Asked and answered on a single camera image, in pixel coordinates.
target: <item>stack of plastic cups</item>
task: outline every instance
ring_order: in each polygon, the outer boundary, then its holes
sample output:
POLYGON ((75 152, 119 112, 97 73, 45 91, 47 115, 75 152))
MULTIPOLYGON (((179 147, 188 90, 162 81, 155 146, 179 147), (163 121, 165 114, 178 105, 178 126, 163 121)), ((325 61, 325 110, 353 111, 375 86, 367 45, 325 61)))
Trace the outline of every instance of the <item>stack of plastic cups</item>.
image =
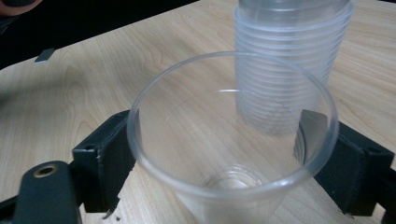
MULTIPOLYGON (((350 0, 239 0, 235 48, 285 59, 325 84, 354 5, 350 0)), ((236 60, 236 88, 251 92, 236 98, 245 121, 267 132, 294 132, 301 111, 316 106, 312 91, 270 63, 236 60)))

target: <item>plastic cup rim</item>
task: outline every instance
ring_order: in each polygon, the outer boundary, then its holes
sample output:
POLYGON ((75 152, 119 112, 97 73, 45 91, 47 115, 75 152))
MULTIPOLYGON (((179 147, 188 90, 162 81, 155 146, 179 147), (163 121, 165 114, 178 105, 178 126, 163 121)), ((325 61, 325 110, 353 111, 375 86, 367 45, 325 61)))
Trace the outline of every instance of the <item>plastic cup rim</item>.
POLYGON ((217 201, 250 201, 257 198, 258 195, 261 195, 262 197, 272 197, 277 193, 285 192, 286 190, 295 187, 296 185, 302 183, 307 178, 317 173, 324 166, 324 164, 332 154, 333 146, 335 145, 337 135, 338 121, 334 101, 332 100, 329 91, 317 79, 315 79, 312 75, 310 75, 307 71, 300 68, 299 66, 282 60, 281 58, 272 57, 264 54, 239 51, 220 51, 203 54, 193 58, 189 58, 188 60, 177 63, 165 69, 158 76, 152 79, 150 83, 138 94, 130 110, 127 121, 127 136, 131 151, 136 160, 142 165, 142 167, 146 171, 148 171, 151 175, 165 183, 171 189, 176 190, 177 192, 182 192, 185 194, 206 198, 208 200, 217 201), (273 180, 270 183, 248 189, 208 189, 205 187, 196 186, 169 175, 161 168, 159 168, 156 164, 151 162, 146 156, 144 150, 140 148, 140 146, 136 143, 137 139, 135 138, 135 135, 133 133, 134 119, 136 119, 138 116, 138 108, 142 100, 145 98, 145 95, 150 90, 150 88, 153 87, 164 76, 166 76, 166 74, 176 70, 180 66, 188 63, 193 63, 195 61, 200 61, 202 59, 214 58, 219 56, 260 57, 265 60, 282 63, 292 69, 300 71, 303 76, 305 76, 310 82, 315 85, 315 87, 318 89, 318 92, 320 93, 322 98, 328 103, 329 106, 330 116, 328 117, 328 130, 326 132, 325 139, 323 140, 323 143, 321 145, 322 150, 316 153, 315 156, 313 156, 309 161, 302 165, 302 167, 292 172, 291 174, 288 174, 277 180, 273 180))
POLYGON ((340 35, 343 35, 346 32, 348 25, 349 25, 349 22, 346 21, 341 27, 338 27, 337 29, 334 29, 327 33, 320 33, 319 35, 306 35, 306 36, 295 35, 296 32, 290 32, 291 34, 293 34, 290 36, 284 36, 285 33, 281 33, 281 34, 283 34, 281 36, 262 35, 260 33, 253 34, 254 32, 247 31, 247 29, 245 29, 243 27, 239 27, 237 25, 235 25, 235 33, 240 34, 240 35, 245 35, 248 37, 262 38, 265 40, 278 41, 278 42, 302 41, 302 40, 304 41, 304 40, 313 40, 313 39, 318 39, 318 38, 322 41, 326 41, 329 39, 335 39, 335 38, 339 37, 340 35))
POLYGON ((273 44, 273 45, 260 45, 255 43, 255 41, 246 41, 245 38, 243 38, 240 34, 235 34, 235 41, 239 42, 239 43, 249 43, 250 46, 252 47, 256 47, 256 48, 265 48, 265 49, 281 49, 281 50, 292 50, 292 49, 297 49, 297 50, 301 50, 301 49, 312 49, 312 48, 319 48, 319 49, 326 49, 328 47, 334 47, 337 46, 341 43, 341 41, 344 38, 344 34, 340 34, 339 36, 337 36, 335 39, 333 40, 323 40, 320 41, 318 43, 315 44, 308 44, 308 45, 295 45, 295 44, 289 44, 289 45, 278 45, 278 44, 273 44))
MULTIPOLYGON (((347 4, 349 4, 351 2, 353 2, 353 1, 352 0, 347 1, 347 3, 344 5, 344 7, 346 7, 347 4)), ((312 10, 312 9, 318 9, 318 7, 323 7, 323 6, 329 5, 328 3, 323 4, 323 2, 320 2, 321 4, 319 4, 319 5, 318 4, 314 5, 314 4, 311 3, 311 4, 307 5, 307 7, 300 7, 300 8, 296 8, 296 7, 294 7, 294 8, 269 8, 269 7, 260 7, 260 6, 257 6, 257 5, 252 5, 251 3, 249 4, 246 1, 245 1, 245 3, 246 3, 246 6, 256 7, 256 8, 259 8, 260 10, 263 9, 264 11, 266 11, 266 10, 268 10, 268 11, 279 11, 279 10, 291 11, 291 10, 306 10, 306 9, 312 10)))
POLYGON ((298 27, 282 27, 282 28, 278 28, 278 27, 273 27, 273 26, 260 26, 258 24, 255 23, 248 23, 246 22, 246 19, 242 18, 241 15, 239 15, 238 13, 239 8, 235 7, 233 10, 233 17, 236 21, 239 22, 243 22, 246 23, 247 26, 250 27, 258 27, 258 28, 266 28, 268 31, 278 31, 278 32, 301 32, 301 31, 305 31, 305 30, 313 30, 313 29, 320 29, 320 28, 324 28, 327 26, 331 26, 333 24, 336 24, 339 21, 342 21, 348 17, 350 17, 352 15, 353 12, 353 3, 348 3, 346 5, 346 7, 344 8, 343 12, 340 12, 338 16, 334 17, 331 20, 328 21, 323 21, 323 22, 319 22, 317 24, 310 24, 310 25, 306 25, 306 26, 298 26, 298 27))
POLYGON ((258 47, 255 48, 255 46, 247 46, 246 44, 241 43, 241 42, 237 42, 237 45, 235 47, 238 50, 241 50, 240 48, 242 48, 245 51, 253 51, 253 52, 258 52, 258 53, 260 53, 260 51, 262 50, 262 51, 265 51, 265 54, 272 55, 274 57, 310 57, 310 56, 314 56, 314 55, 320 54, 323 51, 325 51, 325 53, 323 53, 323 55, 328 55, 329 56, 331 54, 334 54, 334 53, 336 53, 338 51, 338 47, 339 47, 340 44, 341 44, 341 41, 340 41, 340 43, 337 43, 337 45, 329 46, 327 48, 317 49, 315 51, 313 51, 313 50, 312 51, 307 51, 305 53, 295 53, 295 54, 290 54, 289 52, 283 53, 283 52, 280 52, 280 51, 276 51, 275 49, 273 49, 275 52, 269 52, 270 51, 269 49, 260 49, 258 47))

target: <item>wooden table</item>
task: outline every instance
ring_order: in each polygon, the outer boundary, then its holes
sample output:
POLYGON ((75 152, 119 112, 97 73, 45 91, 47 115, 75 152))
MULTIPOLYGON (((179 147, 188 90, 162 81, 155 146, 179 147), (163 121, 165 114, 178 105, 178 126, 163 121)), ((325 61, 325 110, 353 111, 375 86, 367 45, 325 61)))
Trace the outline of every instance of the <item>wooden table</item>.
MULTIPOLYGON (((71 149, 168 66, 233 49, 235 0, 202 0, 75 45, 48 62, 0 71, 0 201, 18 193, 21 176, 71 149)), ((359 0, 328 87, 339 119, 396 152, 396 5, 359 0)), ((137 165, 114 216, 83 214, 84 223, 195 223, 172 192, 137 165)), ((379 223, 341 214, 314 181, 293 190, 272 223, 379 223)))

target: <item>black clamp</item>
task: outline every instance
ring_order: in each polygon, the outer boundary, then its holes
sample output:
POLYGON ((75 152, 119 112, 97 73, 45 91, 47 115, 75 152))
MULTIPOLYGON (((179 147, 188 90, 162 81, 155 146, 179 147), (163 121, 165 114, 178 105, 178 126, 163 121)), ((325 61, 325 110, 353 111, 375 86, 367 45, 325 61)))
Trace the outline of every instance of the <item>black clamp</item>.
POLYGON ((329 161, 315 176, 344 214, 370 217, 379 203, 382 223, 396 223, 394 153, 340 122, 329 161))
POLYGON ((74 160, 49 161, 29 170, 20 193, 0 203, 0 222, 78 224, 78 208, 111 214, 134 167, 126 137, 128 112, 109 118, 73 149, 74 160))

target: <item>dark background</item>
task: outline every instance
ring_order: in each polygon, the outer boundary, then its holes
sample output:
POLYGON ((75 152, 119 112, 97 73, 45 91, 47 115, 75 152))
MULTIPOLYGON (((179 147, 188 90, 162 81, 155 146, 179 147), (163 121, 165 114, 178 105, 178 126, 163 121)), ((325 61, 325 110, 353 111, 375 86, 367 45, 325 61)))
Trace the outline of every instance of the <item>dark background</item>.
POLYGON ((44 0, 0 35, 0 70, 196 0, 44 0))

